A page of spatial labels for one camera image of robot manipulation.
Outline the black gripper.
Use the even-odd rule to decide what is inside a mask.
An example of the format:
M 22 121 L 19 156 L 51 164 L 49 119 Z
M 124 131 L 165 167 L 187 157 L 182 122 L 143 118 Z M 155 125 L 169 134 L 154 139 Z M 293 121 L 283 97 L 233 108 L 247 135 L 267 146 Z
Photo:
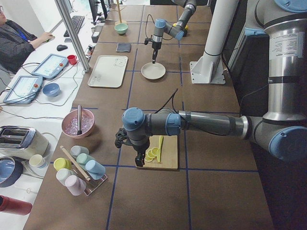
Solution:
M 137 155 L 135 157 L 135 164 L 138 167 L 143 167 L 145 164 L 145 154 L 146 154 L 146 150 L 142 149 L 140 151 L 137 152 Z
M 152 63 L 155 64 L 156 62 L 156 57 L 158 54 L 158 50 L 160 49 L 160 42 L 152 42 L 152 48 L 153 48 L 153 55 L 152 55 Z

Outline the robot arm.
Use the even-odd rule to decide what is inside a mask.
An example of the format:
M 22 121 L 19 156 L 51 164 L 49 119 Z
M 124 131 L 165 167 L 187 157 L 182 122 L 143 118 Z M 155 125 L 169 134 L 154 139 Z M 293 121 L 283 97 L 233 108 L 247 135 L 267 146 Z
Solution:
M 132 107 L 123 116 L 115 145 L 132 146 L 135 163 L 144 165 L 150 136 L 201 130 L 248 138 L 283 161 L 307 155 L 306 116 L 298 106 L 300 81 L 307 65 L 307 3 L 304 0 L 250 0 L 246 35 L 269 36 L 268 111 L 262 117 L 211 115 L 161 108 L 145 114 Z
M 161 49 L 163 35 L 168 34 L 172 38 L 181 40 L 185 34 L 185 27 L 195 13 L 197 8 L 197 2 L 195 0 L 173 0 L 174 4 L 184 8 L 182 15 L 177 21 L 176 25 L 168 23 L 164 19 L 156 19 L 154 23 L 153 36 L 148 39 L 152 43 L 153 56 L 152 63 L 155 64 L 158 55 L 158 50 Z

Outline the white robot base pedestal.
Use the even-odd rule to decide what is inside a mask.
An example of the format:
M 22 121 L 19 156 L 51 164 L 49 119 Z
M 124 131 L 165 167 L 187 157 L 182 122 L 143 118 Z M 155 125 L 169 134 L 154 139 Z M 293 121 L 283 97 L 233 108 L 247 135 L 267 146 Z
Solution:
M 190 62 L 193 84 L 225 84 L 221 54 L 239 0 L 217 0 L 203 55 Z

